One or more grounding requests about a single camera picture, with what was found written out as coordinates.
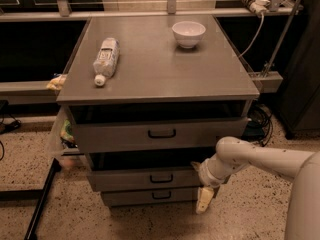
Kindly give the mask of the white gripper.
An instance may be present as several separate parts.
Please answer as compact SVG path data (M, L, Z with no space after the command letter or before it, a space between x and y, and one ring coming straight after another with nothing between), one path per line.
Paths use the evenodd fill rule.
M191 162L192 167L198 172L200 182L205 187L199 187L197 193L196 213L204 213L214 196L214 189L225 184L227 178L233 173L233 165L221 160L219 157L211 157L204 162Z

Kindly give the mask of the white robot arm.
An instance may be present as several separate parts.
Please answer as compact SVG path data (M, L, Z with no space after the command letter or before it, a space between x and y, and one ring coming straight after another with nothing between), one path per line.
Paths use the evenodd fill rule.
M215 190L249 165L292 183L284 239L320 240L320 152L258 147L223 137L212 157L192 164L201 182L196 212L205 212Z

